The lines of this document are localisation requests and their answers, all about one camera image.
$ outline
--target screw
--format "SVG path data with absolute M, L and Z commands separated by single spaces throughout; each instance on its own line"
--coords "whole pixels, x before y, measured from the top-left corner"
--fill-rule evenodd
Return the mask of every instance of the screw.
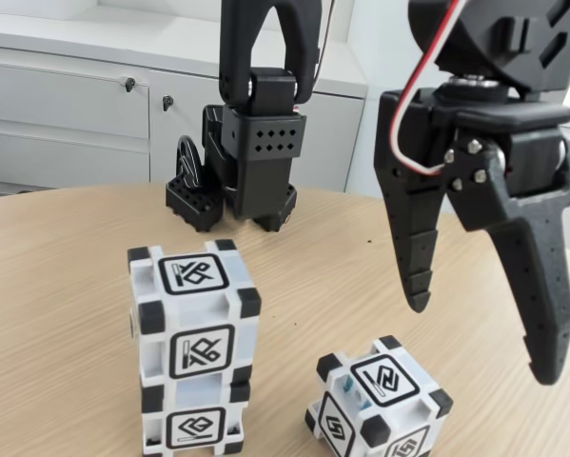
M 445 163 L 446 164 L 453 164 L 456 158 L 456 154 L 454 153 L 453 149 L 450 149 L 448 152 L 445 153 Z
M 473 140 L 468 144 L 468 153 L 469 154 L 479 154 L 483 149 L 483 145 L 477 141 L 477 140 Z
M 452 189 L 456 192 L 462 192 L 462 179 L 455 179 L 452 183 Z
M 487 172 L 484 169 L 475 171 L 474 179 L 477 184 L 484 184 L 487 181 Z

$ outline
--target toy cube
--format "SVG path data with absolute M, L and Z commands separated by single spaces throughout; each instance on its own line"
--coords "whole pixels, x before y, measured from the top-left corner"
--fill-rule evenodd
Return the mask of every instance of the toy cube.
M 428 457 L 453 406 L 392 336 L 359 359 L 329 354 L 317 371 L 324 397 L 305 422 L 338 457 Z
M 165 257 L 128 252 L 138 341 L 143 455 L 242 450 L 261 298 L 231 240 Z

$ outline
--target cable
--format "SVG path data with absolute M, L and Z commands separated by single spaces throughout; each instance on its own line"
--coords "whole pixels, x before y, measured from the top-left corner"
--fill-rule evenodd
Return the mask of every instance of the cable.
M 326 31 L 324 32 L 324 44 L 323 52 L 321 52 L 321 57 L 319 58 L 319 66 L 316 68 L 316 75 L 314 76 L 314 86 L 312 90 L 316 89 L 316 85 L 319 83 L 319 76 L 321 76 L 321 70 L 323 69 L 324 53 L 326 52 L 326 45 L 329 41 L 329 34 L 331 33 L 331 22 L 333 21 L 333 11 L 335 11 L 336 0 L 331 0 L 331 7 L 329 8 L 329 17 L 326 21 Z
M 444 165 L 427 168 L 424 165 L 421 165 L 404 155 L 401 152 L 401 148 L 399 146 L 399 132 L 401 131 L 401 123 L 403 121 L 405 113 L 407 112 L 407 109 L 409 108 L 409 105 L 411 104 L 413 97 L 418 91 L 418 85 L 420 83 L 421 76 L 423 75 L 426 67 L 434 64 L 437 60 L 437 57 L 439 57 L 443 46 L 445 46 L 445 43 L 447 42 L 452 29 L 454 29 L 456 22 L 458 22 L 458 19 L 462 14 L 462 10 L 464 9 L 464 6 L 467 2 L 468 0 L 452 0 L 449 9 L 447 10 L 445 17 L 439 25 L 439 29 L 437 30 L 437 33 L 435 34 L 435 37 L 433 38 L 433 41 L 428 48 L 428 51 L 420 60 L 420 63 L 412 73 L 409 81 L 407 81 L 403 95 L 399 100 L 399 105 L 395 110 L 392 124 L 390 125 L 390 147 L 392 148 L 392 152 L 395 157 L 407 168 L 426 176 L 436 176 L 440 174 Z

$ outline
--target drawer handle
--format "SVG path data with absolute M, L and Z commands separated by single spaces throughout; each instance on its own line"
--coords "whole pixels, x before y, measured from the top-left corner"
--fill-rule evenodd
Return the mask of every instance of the drawer handle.
M 164 105 L 164 112 L 167 112 L 168 109 L 174 105 L 174 99 L 170 95 L 167 95 L 162 99 L 162 103 Z
M 126 80 L 126 92 L 131 93 L 134 88 L 136 88 L 136 80 L 134 78 L 129 78 Z

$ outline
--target round table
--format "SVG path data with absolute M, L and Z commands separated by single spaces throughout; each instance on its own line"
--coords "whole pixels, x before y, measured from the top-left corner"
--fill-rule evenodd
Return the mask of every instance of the round table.
M 264 299 L 243 455 L 332 455 L 304 423 L 321 395 L 317 361 L 392 334 L 455 401 L 433 457 L 570 456 L 570 354 L 561 381 L 539 386 L 489 238 L 452 215 L 440 232 L 418 315 L 378 199 L 302 189 L 280 233 L 226 217 L 200 234 L 165 207 L 163 186 L 0 198 L 0 457 L 140 455 L 127 250 L 193 252 L 220 238 L 235 241 Z

